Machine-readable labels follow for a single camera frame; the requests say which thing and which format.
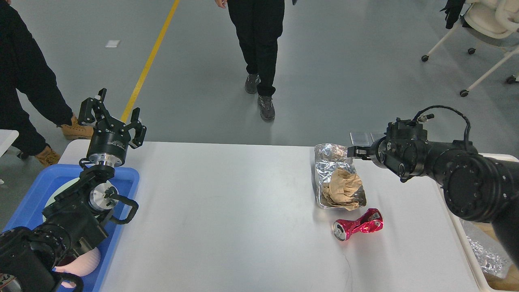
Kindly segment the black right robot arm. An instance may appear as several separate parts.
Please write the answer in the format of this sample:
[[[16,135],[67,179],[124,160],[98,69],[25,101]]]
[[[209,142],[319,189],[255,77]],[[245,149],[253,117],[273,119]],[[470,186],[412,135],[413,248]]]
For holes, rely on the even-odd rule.
[[[474,222],[490,223],[515,265],[519,261],[519,165],[484,157],[469,141],[427,139],[418,120],[388,124],[370,146],[351,146],[347,156],[370,160],[396,174],[401,182],[429,177],[443,188],[450,212]]]

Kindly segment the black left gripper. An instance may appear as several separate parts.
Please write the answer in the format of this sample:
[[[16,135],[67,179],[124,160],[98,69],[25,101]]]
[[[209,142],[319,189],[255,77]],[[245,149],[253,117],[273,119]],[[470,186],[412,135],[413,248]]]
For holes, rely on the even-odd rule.
[[[86,159],[95,165],[119,167],[125,163],[128,146],[142,146],[147,128],[139,120],[139,107],[133,109],[129,124],[112,117],[105,107],[106,93],[102,88],[81,103],[80,125],[95,128]]]

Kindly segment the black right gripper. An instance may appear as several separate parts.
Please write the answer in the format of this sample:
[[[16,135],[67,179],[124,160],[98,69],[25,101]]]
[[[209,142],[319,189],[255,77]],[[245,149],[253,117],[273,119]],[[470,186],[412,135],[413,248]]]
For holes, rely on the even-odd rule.
[[[371,160],[378,167],[386,167],[381,154],[386,151],[386,137],[374,141],[371,146],[351,146],[347,148],[347,157],[353,159]]]

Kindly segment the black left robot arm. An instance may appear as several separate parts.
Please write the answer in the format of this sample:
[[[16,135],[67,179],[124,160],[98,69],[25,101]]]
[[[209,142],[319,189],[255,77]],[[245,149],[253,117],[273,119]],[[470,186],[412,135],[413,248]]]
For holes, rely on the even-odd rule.
[[[83,280],[72,273],[58,272],[57,265],[95,249],[109,233],[108,222],[132,221],[138,203],[122,196],[114,187],[100,187],[124,165],[128,148],[142,146],[146,127],[139,120],[140,109],[132,111],[130,123],[113,118],[106,109],[103,88],[85,99],[78,122],[93,126],[86,157],[79,160],[79,179],[59,192],[42,211],[45,221],[34,229],[15,227],[1,234],[2,292],[56,292],[63,281],[84,288]]]

